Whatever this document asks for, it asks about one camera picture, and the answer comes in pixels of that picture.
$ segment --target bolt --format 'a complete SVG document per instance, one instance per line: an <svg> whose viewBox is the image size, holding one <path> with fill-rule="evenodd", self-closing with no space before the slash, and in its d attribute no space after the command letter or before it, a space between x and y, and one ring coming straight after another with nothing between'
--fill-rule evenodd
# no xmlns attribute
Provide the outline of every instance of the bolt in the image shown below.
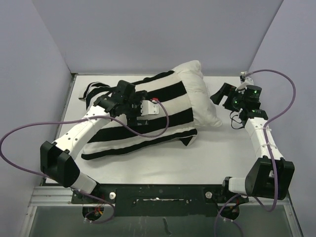
<svg viewBox="0 0 316 237"><path fill-rule="evenodd" d="M205 193L206 198L210 199L212 198L213 194L209 191Z"/></svg>
<svg viewBox="0 0 316 237"><path fill-rule="evenodd" d="M110 198L111 200L113 200L113 199L115 199L116 196L117 196L116 193L110 192L109 198Z"/></svg>

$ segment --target white platform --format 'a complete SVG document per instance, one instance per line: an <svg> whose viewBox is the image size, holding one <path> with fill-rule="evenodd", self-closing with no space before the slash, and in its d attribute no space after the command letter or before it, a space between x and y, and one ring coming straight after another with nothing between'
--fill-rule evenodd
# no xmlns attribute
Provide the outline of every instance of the white platform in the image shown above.
<svg viewBox="0 0 316 237"><path fill-rule="evenodd" d="M79 91L93 81L116 86L119 80L137 81L147 76L77 76L65 114L65 121L80 119L85 103L78 99ZM210 94L224 82L238 86L239 77L204 77ZM125 184L221 184L226 176L245 177L255 162L255 153L247 132L233 130L229 111L217 106L223 121L219 128L198 130L197 139L189 147L171 141L122 156L108 156L76 163L80 170L99 183ZM72 125L63 125L61 135Z"/></svg>

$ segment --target striped pillow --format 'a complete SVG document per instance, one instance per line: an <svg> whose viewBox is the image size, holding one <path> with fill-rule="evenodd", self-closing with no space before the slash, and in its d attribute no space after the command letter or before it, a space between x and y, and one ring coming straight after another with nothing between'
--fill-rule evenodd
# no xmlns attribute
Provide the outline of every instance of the striped pillow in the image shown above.
<svg viewBox="0 0 316 237"><path fill-rule="evenodd" d="M136 86L136 91L146 90L148 92L147 99L158 98L162 102L169 115L168 130L160 137L145 138L135 135L115 121L110 122L85 145L81 155L83 159L122 155L172 139L180 139L185 146L194 141L198 132L194 128L192 105L181 78L174 71L160 73L152 78L133 82L133 84ZM108 91L108 85L94 82L81 92L79 99L86 102L88 109L99 96ZM117 118L125 124L127 123L125 115ZM158 134L166 126L166 118L162 108L160 108L159 115L144 116L139 119L149 120L148 125L133 127L134 130L142 134Z"/></svg>

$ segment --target black mounting plate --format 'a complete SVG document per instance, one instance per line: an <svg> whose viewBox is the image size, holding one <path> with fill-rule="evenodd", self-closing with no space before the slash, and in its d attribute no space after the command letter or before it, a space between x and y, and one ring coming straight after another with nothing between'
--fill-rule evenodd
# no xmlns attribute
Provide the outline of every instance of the black mounting plate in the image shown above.
<svg viewBox="0 0 316 237"><path fill-rule="evenodd" d="M114 200L109 198L111 192L116 193ZM207 192L212 193L211 198L206 197ZM101 184L98 190L106 201L115 203L115 216L216 216L217 203L224 203L234 195L222 192L222 185ZM72 203L98 201L74 192Z"/></svg>

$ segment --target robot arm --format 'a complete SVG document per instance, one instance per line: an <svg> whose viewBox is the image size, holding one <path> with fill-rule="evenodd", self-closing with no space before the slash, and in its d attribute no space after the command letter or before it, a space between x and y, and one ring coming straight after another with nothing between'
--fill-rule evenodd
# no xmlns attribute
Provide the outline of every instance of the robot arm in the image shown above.
<svg viewBox="0 0 316 237"><path fill-rule="evenodd" d="M135 85L126 81L119 81L111 97L99 97L87 111L81 121L65 135L53 143L44 142L40 148L41 171L64 187L72 187L92 193L97 191L97 182L80 172L75 163L84 145L111 119L125 114L127 125L133 126L146 122L138 121L137 117L157 115L159 107L151 101L145 100L146 91L135 92Z"/></svg>
<svg viewBox="0 0 316 237"><path fill-rule="evenodd" d="M232 193L274 198L274 174L264 136L264 130L266 130L269 145L276 161L278 199L284 199L294 173L294 164L285 161L283 155L277 149L269 126L264 128L268 116L264 110L260 109L259 97L262 89L254 86L252 79L240 78L242 84L238 88L225 83L210 99L218 105L223 97L227 96L223 106L230 111L238 112L242 125L251 139L257 160L246 177L226 177L223 186Z"/></svg>

